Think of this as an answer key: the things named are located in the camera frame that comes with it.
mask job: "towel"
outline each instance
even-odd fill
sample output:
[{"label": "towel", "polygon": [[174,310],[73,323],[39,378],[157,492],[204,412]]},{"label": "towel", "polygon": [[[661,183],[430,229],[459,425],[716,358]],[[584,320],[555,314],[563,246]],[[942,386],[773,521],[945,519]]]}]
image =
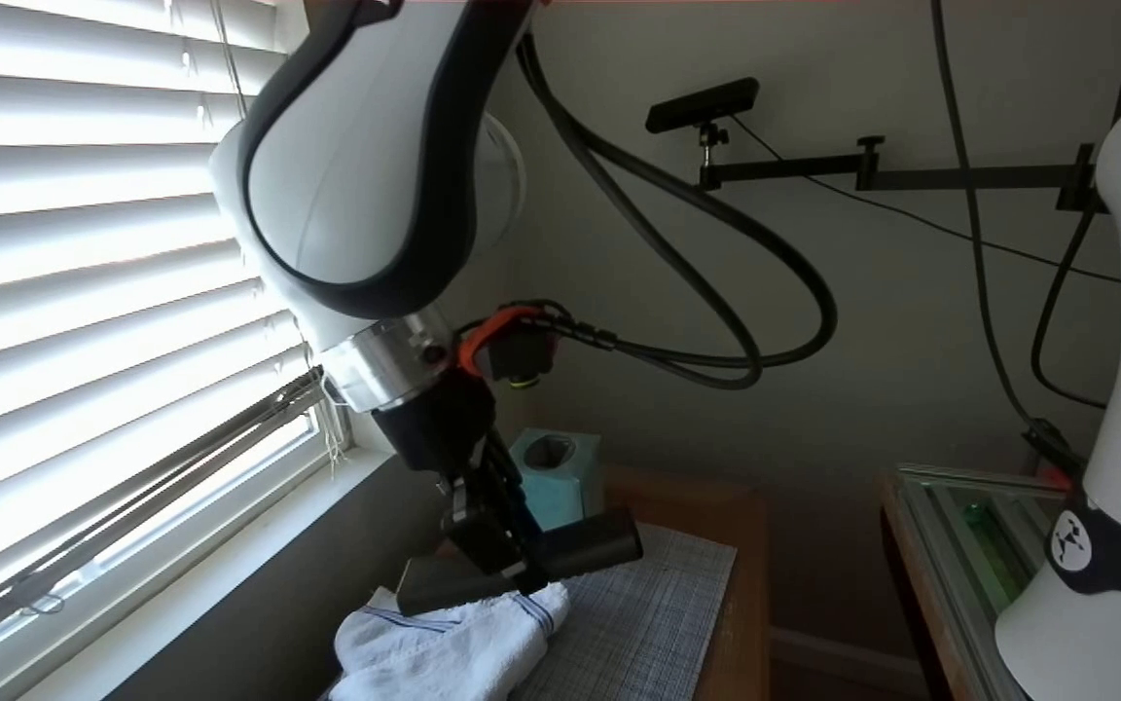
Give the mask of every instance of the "towel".
[{"label": "towel", "polygon": [[567,614],[563,584],[533,597],[506,592],[430,614],[402,614],[397,597],[376,587],[336,631],[344,678],[330,701],[487,701],[510,699],[545,657],[549,636]]}]

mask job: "blue object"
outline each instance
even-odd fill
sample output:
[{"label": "blue object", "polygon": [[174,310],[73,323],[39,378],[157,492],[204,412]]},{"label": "blue object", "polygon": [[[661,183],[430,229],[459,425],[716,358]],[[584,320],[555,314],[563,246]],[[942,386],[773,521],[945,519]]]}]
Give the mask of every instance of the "blue object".
[{"label": "blue object", "polygon": [[543,531],[559,531],[603,509],[598,435],[526,427],[510,444],[510,456]]}]

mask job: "black cable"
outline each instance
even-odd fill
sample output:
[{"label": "black cable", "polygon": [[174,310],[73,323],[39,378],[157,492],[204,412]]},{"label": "black cable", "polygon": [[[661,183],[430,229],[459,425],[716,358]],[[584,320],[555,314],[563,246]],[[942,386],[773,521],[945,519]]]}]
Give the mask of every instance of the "black cable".
[{"label": "black cable", "polygon": [[980,330],[986,330],[986,346],[989,346],[1001,392],[1021,412],[1021,422],[1030,425],[1030,412],[1021,403],[1017,383],[1013,383],[1013,374],[1007,374],[1007,366],[1001,358],[1001,344],[998,344],[994,299],[989,299],[989,269],[986,269],[980,195],[977,195],[977,183],[972,183],[972,159],[965,153],[965,130],[963,130],[963,111],[958,111],[958,90],[953,90],[953,68],[949,68],[949,38],[945,38],[945,9],[942,9],[942,0],[929,0],[929,18],[934,18],[934,51],[937,51],[937,70],[942,70],[942,94],[945,94],[953,155],[958,155],[958,173],[963,173],[965,214],[969,214],[969,229],[972,229]]},{"label": "black cable", "polygon": [[[731,117],[731,126],[742,130],[771,159],[785,159],[785,155],[784,155],[762,133],[755,133],[742,117]],[[972,234],[953,229],[953,227],[942,227],[942,223],[934,223],[934,220],[921,220],[921,214],[914,214],[914,209],[907,209],[907,208],[892,208],[892,201],[879,201],[879,199],[863,199],[863,195],[846,192],[846,188],[836,188],[836,183],[825,183],[825,178],[816,178],[816,175],[801,175],[801,178],[812,183],[812,188],[823,188],[823,192],[829,192],[829,195],[836,195],[836,199],[847,199],[847,201],[859,201],[859,208],[873,208],[873,209],[899,214],[899,220],[920,223],[920,227],[927,227],[927,229],[934,229],[934,234],[945,234],[945,238],[953,238],[953,243],[965,243],[965,246],[972,243]],[[1059,269],[1059,260],[1039,257],[1039,253],[1030,253],[1030,248],[1017,248],[1017,246],[1001,246],[1001,243],[986,243],[986,248],[998,248],[998,253],[1007,253],[1007,257],[1021,257],[1021,260],[1030,260],[1030,264]],[[1069,269],[1069,273],[1074,273],[1074,278],[1100,279],[1100,283],[1119,283],[1119,278],[1110,278],[1110,273],[1094,273],[1094,269]]]},{"label": "black cable", "polygon": [[[724,227],[740,229],[742,238],[750,238],[755,246],[762,246],[767,253],[773,253],[805,287],[808,296],[816,299],[823,309],[823,323],[816,330],[790,346],[790,352],[773,352],[773,353],[746,353],[746,344],[742,346],[742,358],[729,358],[729,353],[689,353],[689,352],[667,352],[667,346],[649,346],[649,344],[624,344],[615,336],[598,336],[603,344],[615,344],[615,352],[626,352],[635,358],[646,358],[646,364],[658,364],[667,370],[680,370],[680,374],[698,374],[692,366],[714,366],[714,370],[762,370],[762,366],[784,366],[784,364],[798,364],[798,358],[808,358],[812,352],[823,352],[834,330],[836,330],[836,299],[825,283],[825,278],[794,248],[785,246],[779,234],[771,234],[762,223],[731,209],[729,201],[672,178],[670,173],[661,166],[649,166],[641,162],[637,155],[607,143],[603,138],[596,138],[592,130],[584,130],[559,101],[555,94],[549,90],[545,75],[543,75],[543,63],[536,63],[536,51],[533,51],[533,35],[526,35],[519,42],[519,63],[520,63],[520,75],[530,81],[530,90],[536,94],[536,101],[545,105],[549,122],[555,126],[563,148],[581,159],[581,166],[611,195],[611,201],[632,220],[632,227],[702,294],[705,279],[655,227],[649,220],[641,220],[641,209],[615,188],[615,178],[598,166],[598,159],[624,166],[626,175],[637,175],[641,183],[655,183],[661,192],[670,192],[672,199],[720,220]],[[742,326],[740,314],[729,309],[729,314],[720,310],[720,320],[737,330]]]},{"label": "black cable", "polygon": [[1052,294],[1049,294],[1042,305],[1039,305],[1037,330],[1030,330],[1030,378],[1037,378],[1042,390],[1052,390],[1052,392],[1059,392],[1059,397],[1068,397],[1068,403],[1074,403],[1074,405],[1104,408],[1104,403],[1094,403],[1094,397],[1082,397],[1082,392],[1064,390],[1064,386],[1049,374],[1049,366],[1042,366],[1042,346],[1049,346],[1049,336],[1052,336],[1052,320],[1056,320],[1059,296],[1064,296],[1064,287],[1068,287],[1068,273],[1074,273],[1069,264],[1074,264],[1074,257],[1077,257],[1090,227],[1094,227],[1094,209],[1085,209],[1085,214],[1074,223],[1069,246],[1068,246],[1068,253],[1064,253],[1064,264],[1059,264],[1059,273],[1056,273],[1056,279],[1052,279]]}]

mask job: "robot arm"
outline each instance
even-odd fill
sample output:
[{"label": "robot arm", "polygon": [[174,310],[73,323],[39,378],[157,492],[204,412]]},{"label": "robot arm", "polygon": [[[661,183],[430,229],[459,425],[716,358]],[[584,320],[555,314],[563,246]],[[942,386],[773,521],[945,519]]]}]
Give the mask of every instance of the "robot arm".
[{"label": "robot arm", "polygon": [[350,0],[216,155],[217,201],[328,383],[408,468],[440,475],[444,532],[466,562],[408,562],[406,610],[641,553],[626,516],[543,532],[495,435],[491,390],[424,314],[519,201],[520,183],[480,162],[515,159],[482,101],[526,17],[530,0]]}]

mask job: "window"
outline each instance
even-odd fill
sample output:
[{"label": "window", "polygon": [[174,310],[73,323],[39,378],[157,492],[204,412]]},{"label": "window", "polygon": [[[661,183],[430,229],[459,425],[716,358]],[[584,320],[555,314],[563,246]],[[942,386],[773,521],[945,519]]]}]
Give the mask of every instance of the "window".
[{"label": "window", "polygon": [[283,3],[0,0],[0,610],[313,434],[305,344],[205,175]]}]

